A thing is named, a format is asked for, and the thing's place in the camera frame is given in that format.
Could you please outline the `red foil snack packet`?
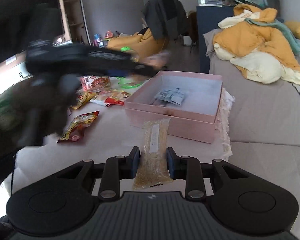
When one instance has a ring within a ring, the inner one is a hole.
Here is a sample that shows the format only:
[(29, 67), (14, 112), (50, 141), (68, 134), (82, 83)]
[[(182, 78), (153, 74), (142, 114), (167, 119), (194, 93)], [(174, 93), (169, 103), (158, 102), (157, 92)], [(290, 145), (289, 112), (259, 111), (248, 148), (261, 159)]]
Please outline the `red foil snack packet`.
[(84, 137), (84, 131), (97, 119), (99, 111), (78, 115), (58, 139), (57, 143), (78, 142)]

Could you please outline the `dark jacket on stand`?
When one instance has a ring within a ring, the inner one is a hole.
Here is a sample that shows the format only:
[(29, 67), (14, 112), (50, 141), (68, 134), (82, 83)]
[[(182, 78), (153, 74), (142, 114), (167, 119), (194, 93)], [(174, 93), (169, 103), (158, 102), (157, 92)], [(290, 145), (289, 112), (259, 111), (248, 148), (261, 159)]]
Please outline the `dark jacket on stand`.
[(176, 40), (189, 33), (189, 20), (178, 0), (149, 0), (142, 14), (155, 40)]

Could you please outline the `clear bag of grain snack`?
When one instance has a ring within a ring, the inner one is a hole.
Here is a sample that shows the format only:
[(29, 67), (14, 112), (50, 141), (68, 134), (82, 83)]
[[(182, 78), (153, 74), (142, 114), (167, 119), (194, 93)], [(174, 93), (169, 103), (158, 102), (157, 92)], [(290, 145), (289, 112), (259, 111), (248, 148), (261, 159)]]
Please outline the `clear bag of grain snack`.
[(167, 133), (170, 119), (144, 123), (144, 145), (133, 189), (143, 190), (170, 183), (167, 168)]

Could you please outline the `wooden shelf unit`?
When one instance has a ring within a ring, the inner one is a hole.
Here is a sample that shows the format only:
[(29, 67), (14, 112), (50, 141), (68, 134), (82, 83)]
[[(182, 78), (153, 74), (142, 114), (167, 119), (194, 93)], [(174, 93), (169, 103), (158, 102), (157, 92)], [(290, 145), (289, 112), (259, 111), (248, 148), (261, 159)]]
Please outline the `wooden shelf unit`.
[(82, 0), (0, 0), (0, 75), (23, 63), (35, 40), (88, 43)]

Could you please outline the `green gumball dispenser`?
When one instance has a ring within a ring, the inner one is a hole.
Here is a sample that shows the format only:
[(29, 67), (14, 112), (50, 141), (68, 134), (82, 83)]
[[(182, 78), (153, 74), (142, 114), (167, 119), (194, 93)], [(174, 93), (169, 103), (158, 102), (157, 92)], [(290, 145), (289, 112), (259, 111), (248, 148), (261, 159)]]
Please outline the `green gumball dispenser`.
[[(124, 53), (131, 54), (134, 62), (139, 61), (139, 55), (129, 46), (121, 47), (120, 50)], [(127, 77), (119, 77), (118, 80), (119, 86), (123, 89), (137, 88), (144, 83), (144, 79), (142, 77), (137, 76), (136, 74), (132, 74)]]

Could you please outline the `pink gift box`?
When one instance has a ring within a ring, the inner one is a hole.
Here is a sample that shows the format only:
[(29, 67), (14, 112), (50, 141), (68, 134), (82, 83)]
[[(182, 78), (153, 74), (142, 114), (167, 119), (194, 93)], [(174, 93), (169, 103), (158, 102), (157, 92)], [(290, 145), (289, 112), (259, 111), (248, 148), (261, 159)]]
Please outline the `pink gift box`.
[(125, 101), (130, 124), (168, 118), (168, 134), (213, 143), (223, 81), (220, 75), (162, 70)]

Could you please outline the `white red snack packet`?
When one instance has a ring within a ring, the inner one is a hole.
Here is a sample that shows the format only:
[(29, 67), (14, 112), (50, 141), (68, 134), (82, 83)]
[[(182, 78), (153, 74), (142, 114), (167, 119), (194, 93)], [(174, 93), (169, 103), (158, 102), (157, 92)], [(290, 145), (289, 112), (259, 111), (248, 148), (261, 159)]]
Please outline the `white red snack packet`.
[(105, 89), (98, 92), (91, 100), (91, 103), (95, 103), (100, 106), (119, 105), (124, 106), (125, 100), (131, 96), (129, 92), (118, 89)]

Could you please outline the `grey sofa bed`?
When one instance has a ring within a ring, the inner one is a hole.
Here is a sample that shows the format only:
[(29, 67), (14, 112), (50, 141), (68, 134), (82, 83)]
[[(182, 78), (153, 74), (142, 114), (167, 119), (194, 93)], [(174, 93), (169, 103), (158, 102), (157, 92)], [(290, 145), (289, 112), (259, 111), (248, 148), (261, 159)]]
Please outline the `grey sofa bed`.
[(245, 79), (228, 61), (220, 60), (212, 40), (203, 35), (210, 73), (221, 75), (235, 101), (230, 111), (230, 163), (290, 191), (299, 204), (292, 233), (300, 239), (300, 95), (291, 83), (264, 85)]

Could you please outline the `white tablecloth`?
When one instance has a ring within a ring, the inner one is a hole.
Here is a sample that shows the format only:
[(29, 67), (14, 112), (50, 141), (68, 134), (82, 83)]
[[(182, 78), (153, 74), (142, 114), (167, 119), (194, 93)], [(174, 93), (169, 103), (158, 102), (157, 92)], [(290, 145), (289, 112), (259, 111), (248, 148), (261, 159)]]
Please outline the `white tablecloth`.
[[(82, 160), (104, 163), (110, 157), (127, 156), (134, 146), (143, 149), (144, 131), (129, 125), (122, 106), (107, 108), (89, 103), (81, 110), (72, 111), (67, 126), (79, 114), (98, 110), (100, 113), (96, 121), (85, 130), (79, 142), (57, 143), (59, 136), (50, 135), (45, 137), (42, 147), (27, 147), (19, 151), (12, 192)], [(178, 155), (196, 157), (203, 163), (211, 163), (213, 159), (228, 161), (232, 150), (230, 144), (224, 142), (221, 131), (219, 127), (215, 130), (212, 144), (168, 135), (167, 146), (173, 147)]]

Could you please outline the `peanut jar red label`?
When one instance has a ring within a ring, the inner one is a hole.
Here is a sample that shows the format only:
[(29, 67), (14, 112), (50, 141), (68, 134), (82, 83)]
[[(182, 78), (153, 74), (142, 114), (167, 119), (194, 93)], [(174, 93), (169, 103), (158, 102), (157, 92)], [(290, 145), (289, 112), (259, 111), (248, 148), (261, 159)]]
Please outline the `peanut jar red label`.
[(111, 86), (108, 76), (84, 76), (79, 79), (85, 92), (98, 93)]

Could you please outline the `silver sachets in box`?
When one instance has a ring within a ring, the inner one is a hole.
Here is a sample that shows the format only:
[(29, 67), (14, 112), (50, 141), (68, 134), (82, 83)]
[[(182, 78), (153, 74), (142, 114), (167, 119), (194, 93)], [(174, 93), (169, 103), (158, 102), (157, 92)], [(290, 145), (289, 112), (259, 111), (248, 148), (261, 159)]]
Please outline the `silver sachets in box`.
[(162, 89), (155, 95), (150, 105), (166, 107), (168, 104), (172, 104), (181, 106), (185, 97), (186, 94), (179, 88)]

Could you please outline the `yellow panda snack packet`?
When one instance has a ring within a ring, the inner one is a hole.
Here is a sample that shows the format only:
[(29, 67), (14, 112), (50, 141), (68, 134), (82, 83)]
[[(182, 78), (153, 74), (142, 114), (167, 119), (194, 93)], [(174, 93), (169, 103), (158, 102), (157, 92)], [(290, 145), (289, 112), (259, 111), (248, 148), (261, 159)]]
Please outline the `yellow panda snack packet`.
[(85, 91), (79, 91), (76, 93), (76, 102), (74, 105), (70, 106), (74, 110), (78, 110), (82, 106), (84, 106), (86, 103), (88, 103), (93, 97), (95, 97), (97, 94), (93, 92), (85, 92)]

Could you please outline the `orange bean bag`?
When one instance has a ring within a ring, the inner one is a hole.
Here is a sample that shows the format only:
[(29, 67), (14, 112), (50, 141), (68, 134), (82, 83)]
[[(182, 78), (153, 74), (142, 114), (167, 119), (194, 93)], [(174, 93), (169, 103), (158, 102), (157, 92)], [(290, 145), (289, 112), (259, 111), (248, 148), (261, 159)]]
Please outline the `orange bean bag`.
[(110, 39), (107, 44), (108, 49), (122, 51), (128, 47), (134, 54), (143, 59), (165, 50), (169, 44), (169, 38), (155, 39), (149, 27), (130, 36), (118, 36)]

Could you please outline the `orange cream duvet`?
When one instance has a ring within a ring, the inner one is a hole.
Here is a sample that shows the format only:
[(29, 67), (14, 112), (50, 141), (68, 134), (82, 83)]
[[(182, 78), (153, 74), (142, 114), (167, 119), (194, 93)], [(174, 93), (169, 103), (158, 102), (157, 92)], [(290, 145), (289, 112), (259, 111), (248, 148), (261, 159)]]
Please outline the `orange cream duvet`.
[(219, 59), (229, 61), (245, 79), (270, 84), (281, 79), (300, 85), (300, 44), (276, 19), (277, 10), (248, 4), (234, 7), (234, 15), (218, 23), (213, 37)]

